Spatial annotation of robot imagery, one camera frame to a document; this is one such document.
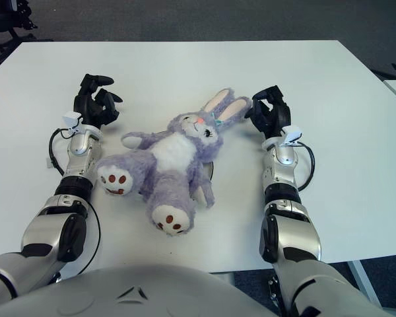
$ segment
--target gray carpet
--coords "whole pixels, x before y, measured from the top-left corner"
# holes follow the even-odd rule
[[[396,75],[396,0],[31,0],[37,38],[55,41],[340,40],[367,67]],[[20,35],[27,31],[19,30]],[[0,43],[9,39],[0,34]],[[396,256],[363,261],[396,308]],[[346,264],[335,267],[354,283]],[[268,271],[237,286],[271,307]]]

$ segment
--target bunny arm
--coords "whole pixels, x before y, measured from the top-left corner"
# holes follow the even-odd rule
[[[128,149],[146,150],[154,143],[169,136],[172,132],[163,131],[159,133],[129,132],[121,137],[122,144]]]
[[[210,178],[204,171],[203,164],[200,162],[195,168],[192,181],[189,183],[189,192],[194,200],[210,208],[214,205],[215,199],[211,188]]]

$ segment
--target plush toy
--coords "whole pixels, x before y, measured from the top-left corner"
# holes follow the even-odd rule
[[[223,144],[219,133],[242,120],[251,103],[221,90],[198,112],[175,117],[161,133],[130,132],[121,141],[131,149],[101,159],[98,182],[113,195],[139,192],[147,214],[171,236],[189,232],[195,216],[191,198],[213,206],[211,181],[203,163],[214,160]]]

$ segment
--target bunny foot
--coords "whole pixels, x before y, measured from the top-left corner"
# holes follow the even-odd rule
[[[98,182],[110,194],[127,195],[132,190],[133,178],[127,170],[114,165],[101,166],[97,174]]]
[[[170,236],[183,234],[191,225],[186,212],[170,205],[160,205],[154,209],[151,218],[157,228]]]

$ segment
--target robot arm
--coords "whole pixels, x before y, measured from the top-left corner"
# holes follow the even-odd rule
[[[273,105],[269,110],[262,99]],[[272,298],[283,316],[390,316],[371,304],[341,274],[321,262],[318,233],[301,204],[293,146],[300,130],[290,125],[290,110],[277,86],[258,92],[247,113],[263,132],[265,217],[260,254],[272,263]]]
[[[117,119],[114,101],[121,102],[104,89],[94,100],[91,94],[112,83],[109,77],[85,75],[74,112],[65,116],[73,137],[60,185],[25,230],[21,251],[0,255],[0,304],[49,284],[82,254],[94,165],[101,155],[100,127]]]

